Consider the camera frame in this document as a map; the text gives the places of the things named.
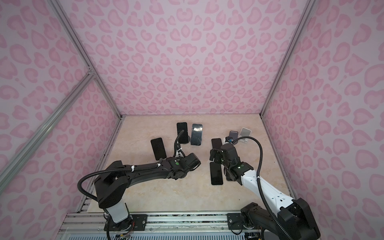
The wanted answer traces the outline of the black phone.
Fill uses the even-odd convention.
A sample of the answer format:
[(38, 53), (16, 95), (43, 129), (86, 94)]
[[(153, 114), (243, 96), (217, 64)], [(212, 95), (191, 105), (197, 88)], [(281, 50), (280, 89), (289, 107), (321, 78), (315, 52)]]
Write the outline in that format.
[(178, 142), (180, 144), (188, 144), (190, 137), (188, 134), (188, 124), (186, 122), (177, 123)]
[(220, 164), (210, 163), (211, 184), (213, 186), (223, 185), (222, 167)]
[(211, 139), (211, 143), (212, 143), (212, 148), (216, 150), (220, 150), (221, 146), (223, 145), (222, 139), (220, 138)]
[(167, 153), (165, 150), (164, 142), (162, 138), (156, 138), (151, 140), (151, 146), (155, 159), (159, 161), (160, 159), (166, 159)]

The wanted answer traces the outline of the white folding phone stand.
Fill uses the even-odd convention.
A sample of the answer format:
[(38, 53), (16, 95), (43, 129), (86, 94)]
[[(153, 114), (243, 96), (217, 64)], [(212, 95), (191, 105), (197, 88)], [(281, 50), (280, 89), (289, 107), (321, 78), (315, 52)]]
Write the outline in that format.
[[(250, 129), (242, 128), (241, 131), (240, 131), (240, 134), (239, 134), (239, 138), (241, 138), (241, 137), (250, 137), (251, 134), (252, 134), (252, 131)], [(240, 142), (247, 143), (248, 139), (247, 138), (241, 139)]]

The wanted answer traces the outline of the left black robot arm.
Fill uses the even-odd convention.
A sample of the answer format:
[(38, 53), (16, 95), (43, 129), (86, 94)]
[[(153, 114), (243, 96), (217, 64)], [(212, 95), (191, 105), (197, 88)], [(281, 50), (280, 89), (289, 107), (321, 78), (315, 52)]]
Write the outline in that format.
[(130, 231), (134, 228), (135, 220), (123, 200), (127, 188), (157, 179), (182, 179), (200, 165), (200, 160), (193, 153), (185, 157), (161, 159), (146, 165), (123, 165), (122, 161), (113, 162), (106, 170), (101, 171), (94, 181), (99, 208), (108, 214), (105, 231)]

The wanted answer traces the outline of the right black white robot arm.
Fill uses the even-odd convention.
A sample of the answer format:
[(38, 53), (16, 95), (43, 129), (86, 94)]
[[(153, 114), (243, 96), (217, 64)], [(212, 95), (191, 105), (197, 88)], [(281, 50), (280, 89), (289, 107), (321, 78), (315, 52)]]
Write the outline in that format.
[(294, 199), (283, 194), (260, 175), (261, 165), (254, 169), (242, 162), (233, 144), (211, 149), (210, 159), (224, 166), (232, 182), (252, 191), (261, 198), (264, 206), (250, 203), (241, 209), (242, 225), (260, 227), (280, 240), (317, 240), (321, 233), (309, 204), (302, 198)]

